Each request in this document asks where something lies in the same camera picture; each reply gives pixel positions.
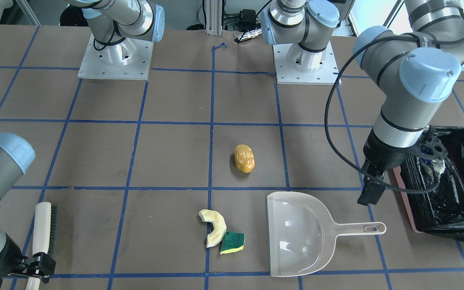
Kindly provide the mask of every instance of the yellow potato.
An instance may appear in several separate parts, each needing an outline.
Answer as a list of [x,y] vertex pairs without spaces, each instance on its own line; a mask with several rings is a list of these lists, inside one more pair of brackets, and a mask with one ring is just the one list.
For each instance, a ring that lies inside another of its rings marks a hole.
[[250,173],[255,167],[254,152],[248,145],[237,145],[234,151],[237,169],[244,173]]

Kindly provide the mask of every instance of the hole in dustpan handle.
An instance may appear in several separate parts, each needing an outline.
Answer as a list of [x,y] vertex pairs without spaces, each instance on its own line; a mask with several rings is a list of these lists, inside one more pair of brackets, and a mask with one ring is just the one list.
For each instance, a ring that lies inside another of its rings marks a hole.
[[356,222],[337,226],[339,236],[382,235],[383,233],[386,233],[386,225],[382,222]]

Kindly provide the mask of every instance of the white dustpan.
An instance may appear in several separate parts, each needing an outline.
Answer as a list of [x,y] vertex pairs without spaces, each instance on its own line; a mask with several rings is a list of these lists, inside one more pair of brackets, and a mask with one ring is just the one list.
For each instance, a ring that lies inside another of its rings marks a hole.
[[278,191],[267,196],[269,273],[294,277],[327,266],[338,236],[381,235],[382,222],[337,224],[325,204],[305,193]]

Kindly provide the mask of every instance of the yellow and green sponge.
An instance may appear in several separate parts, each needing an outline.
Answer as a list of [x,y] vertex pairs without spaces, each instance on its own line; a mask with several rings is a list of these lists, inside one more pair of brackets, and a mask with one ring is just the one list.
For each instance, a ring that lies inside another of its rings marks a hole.
[[225,237],[223,238],[223,242],[221,242],[220,255],[241,251],[243,247],[244,247],[244,234],[243,233],[226,232]]

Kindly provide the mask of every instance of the metal base plate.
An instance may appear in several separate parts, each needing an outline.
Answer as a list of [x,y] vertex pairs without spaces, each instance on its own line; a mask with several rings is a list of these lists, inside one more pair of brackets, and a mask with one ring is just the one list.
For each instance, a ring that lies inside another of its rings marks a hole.
[[334,84],[339,70],[330,42],[324,51],[326,57],[323,66],[315,73],[301,72],[289,65],[286,55],[290,47],[291,44],[277,44],[273,46],[273,58],[275,60],[278,84],[319,86],[332,86]]
[[80,79],[148,80],[153,42],[134,39],[138,51],[133,58],[130,58],[130,63],[125,66],[108,66],[99,60],[96,51],[92,48],[93,39],[91,35],[78,72]]

